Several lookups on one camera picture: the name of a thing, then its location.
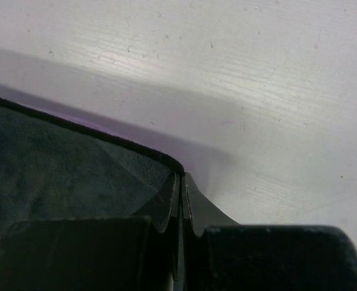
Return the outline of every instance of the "white table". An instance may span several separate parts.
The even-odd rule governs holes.
[[[0,0],[0,96],[172,155],[238,222],[357,246],[357,0]]]

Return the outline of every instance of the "wood grain texture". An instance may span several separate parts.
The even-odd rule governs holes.
[[[357,0],[0,0],[0,96],[172,155],[241,223],[357,245]]]

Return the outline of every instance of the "white surface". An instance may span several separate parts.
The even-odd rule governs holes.
[[[0,96],[174,156],[241,223],[357,246],[357,0],[0,0]]]

